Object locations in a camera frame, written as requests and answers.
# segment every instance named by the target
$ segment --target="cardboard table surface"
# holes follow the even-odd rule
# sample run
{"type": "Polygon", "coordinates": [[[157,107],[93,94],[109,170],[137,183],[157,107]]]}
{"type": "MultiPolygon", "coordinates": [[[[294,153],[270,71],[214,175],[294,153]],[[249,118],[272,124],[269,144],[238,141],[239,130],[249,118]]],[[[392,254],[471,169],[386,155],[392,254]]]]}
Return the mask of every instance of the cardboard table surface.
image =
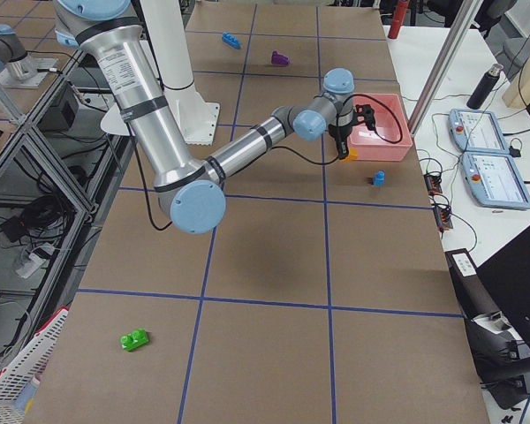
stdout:
{"type": "MultiPolygon", "coordinates": [[[[334,66],[399,93],[369,9],[201,2],[186,35],[197,89],[222,104],[198,157],[311,99],[334,66]]],[[[328,137],[284,145],[335,154],[328,137]]],[[[215,231],[157,232],[130,165],[26,423],[488,422],[413,152],[317,166],[276,150],[224,190],[215,231]],[[125,352],[134,328],[151,342],[125,352]]]]}

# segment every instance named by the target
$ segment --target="green toy block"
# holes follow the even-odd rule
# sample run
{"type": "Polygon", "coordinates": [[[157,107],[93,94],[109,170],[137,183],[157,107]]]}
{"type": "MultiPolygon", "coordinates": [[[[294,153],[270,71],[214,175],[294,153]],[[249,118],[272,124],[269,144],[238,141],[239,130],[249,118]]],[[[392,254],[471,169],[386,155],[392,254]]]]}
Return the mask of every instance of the green toy block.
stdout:
{"type": "Polygon", "coordinates": [[[144,329],[135,329],[131,333],[124,334],[120,338],[122,349],[131,352],[140,346],[149,343],[148,333],[144,329]]]}

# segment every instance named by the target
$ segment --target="purple toy block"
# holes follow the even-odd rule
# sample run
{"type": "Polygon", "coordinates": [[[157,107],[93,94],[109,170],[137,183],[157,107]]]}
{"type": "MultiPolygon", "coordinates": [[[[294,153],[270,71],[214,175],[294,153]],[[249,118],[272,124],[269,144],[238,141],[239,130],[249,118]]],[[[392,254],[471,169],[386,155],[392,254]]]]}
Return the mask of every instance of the purple toy block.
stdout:
{"type": "Polygon", "coordinates": [[[271,55],[271,63],[276,64],[278,66],[288,66],[291,61],[287,56],[283,56],[280,53],[278,53],[276,50],[273,51],[273,54],[271,55]]]}

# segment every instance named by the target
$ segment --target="robotic arm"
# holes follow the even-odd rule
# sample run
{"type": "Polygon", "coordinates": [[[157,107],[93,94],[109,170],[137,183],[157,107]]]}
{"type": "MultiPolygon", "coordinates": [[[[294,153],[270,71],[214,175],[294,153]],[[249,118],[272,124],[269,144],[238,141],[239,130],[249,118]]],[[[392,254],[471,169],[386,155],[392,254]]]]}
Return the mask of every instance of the robotic arm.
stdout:
{"type": "Polygon", "coordinates": [[[130,1],[54,0],[54,5],[57,39],[95,57],[122,119],[155,171],[159,205],[182,231],[196,234],[216,227],[225,212],[219,185],[291,133],[314,140],[328,126],[332,133],[336,120],[340,140],[351,131],[356,115],[345,100],[353,92],[353,76],[335,69],[308,105],[279,108],[213,155],[193,158],[140,46],[142,27],[130,1]]]}
{"type": "Polygon", "coordinates": [[[34,59],[28,55],[14,30],[0,25],[0,71],[4,67],[18,81],[28,80],[37,74],[34,59]]]}

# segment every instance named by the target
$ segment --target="orange object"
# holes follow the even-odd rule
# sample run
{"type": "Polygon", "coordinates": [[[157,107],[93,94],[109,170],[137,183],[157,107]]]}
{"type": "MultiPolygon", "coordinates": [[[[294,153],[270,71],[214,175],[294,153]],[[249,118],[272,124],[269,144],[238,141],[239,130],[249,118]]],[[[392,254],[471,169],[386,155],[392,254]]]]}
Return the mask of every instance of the orange object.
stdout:
{"type": "Polygon", "coordinates": [[[341,162],[357,161],[360,158],[360,154],[357,152],[357,148],[349,148],[349,154],[341,162]]]}

